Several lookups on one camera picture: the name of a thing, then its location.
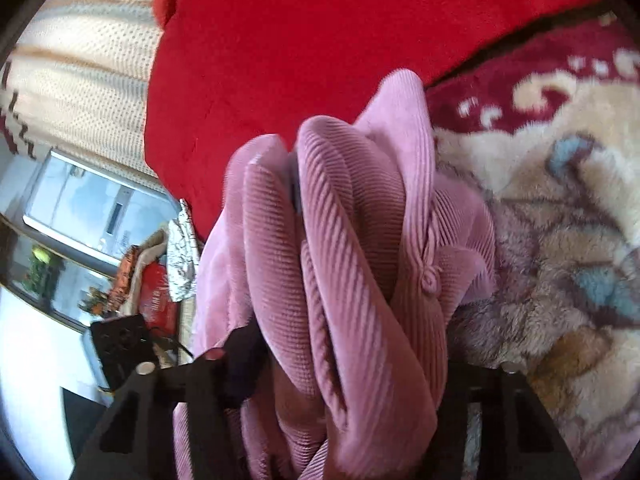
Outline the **red velvet blanket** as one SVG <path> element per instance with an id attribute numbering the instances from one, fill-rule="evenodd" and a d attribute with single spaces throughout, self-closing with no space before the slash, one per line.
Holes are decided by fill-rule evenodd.
<path id="1" fill-rule="evenodd" d="M 526 25 L 597 0 L 152 0 L 160 24 L 146 163 L 206 237 L 231 155 L 293 142 L 316 115 L 352 122 L 398 68 L 425 82 Z"/>

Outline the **cream dotted curtain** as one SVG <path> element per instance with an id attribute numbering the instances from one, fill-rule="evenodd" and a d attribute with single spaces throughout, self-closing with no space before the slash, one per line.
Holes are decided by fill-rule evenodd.
<path id="1" fill-rule="evenodd" d="M 160 190 L 143 140 L 160 36 L 152 0 L 44 0 L 1 65 L 2 148 L 58 148 Z"/>

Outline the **beige cloth with orange item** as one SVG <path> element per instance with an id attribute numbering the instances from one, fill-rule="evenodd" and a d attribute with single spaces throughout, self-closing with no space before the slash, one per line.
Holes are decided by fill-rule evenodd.
<path id="1" fill-rule="evenodd" d="M 107 295 L 107 307 L 111 311 L 120 316 L 138 313 L 143 272 L 147 266 L 166 254 L 167 241 L 167 232 L 159 229 L 141 245 L 132 245 L 127 249 Z"/>

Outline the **pink corduroy garment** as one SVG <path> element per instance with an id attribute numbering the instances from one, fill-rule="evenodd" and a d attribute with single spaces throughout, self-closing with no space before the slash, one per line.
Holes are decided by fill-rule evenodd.
<path id="1" fill-rule="evenodd" d="M 255 321 L 269 350 L 231 415 L 254 479 L 396 479 L 436 431 L 446 328 L 495 288 L 494 222 L 436 168 L 423 84 L 388 75 L 356 122 L 316 116 L 288 150 L 245 143 L 204 247 L 193 348 Z"/>

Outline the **red box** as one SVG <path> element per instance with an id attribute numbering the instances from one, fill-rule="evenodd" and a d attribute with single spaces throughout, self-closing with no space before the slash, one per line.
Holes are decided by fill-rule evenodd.
<path id="1" fill-rule="evenodd" d="M 142 272 L 138 310 L 146 326 L 175 335 L 179 307 L 170 298 L 166 268 L 160 263 L 152 262 Z"/>

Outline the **floral plush bed cover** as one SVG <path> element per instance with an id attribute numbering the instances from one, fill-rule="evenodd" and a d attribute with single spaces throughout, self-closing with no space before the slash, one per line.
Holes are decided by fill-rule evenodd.
<path id="1" fill-rule="evenodd" d="M 639 444 L 639 45 L 613 14 L 427 89 L 439 167 L 495 221 L 497 289 L 457 310 L 459 361 L 515 364 L 585 479 Z"/>

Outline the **white patterned cloth bundle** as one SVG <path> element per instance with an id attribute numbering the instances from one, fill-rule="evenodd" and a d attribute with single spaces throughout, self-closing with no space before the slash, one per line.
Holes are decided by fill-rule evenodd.
<path id="1" fill-rule="evenodd" d="M 200 248 L 189 205 L 179 200 L 180 211 L 167 225 L 166 271 L 169 295 L 173 302 L 192 297 L 200 265 Z"/>

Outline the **window frame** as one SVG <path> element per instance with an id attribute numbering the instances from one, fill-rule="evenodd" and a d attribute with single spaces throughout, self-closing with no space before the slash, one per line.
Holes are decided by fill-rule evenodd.
<path id="1" fill-rule="evenodd" d="M 176 218 L 178 203 L 61 151 L 40 162 L 1 155 L 1 283 L 49 318 L 81 332 L 88 303 L 107 292 L 132 245 Z"/>

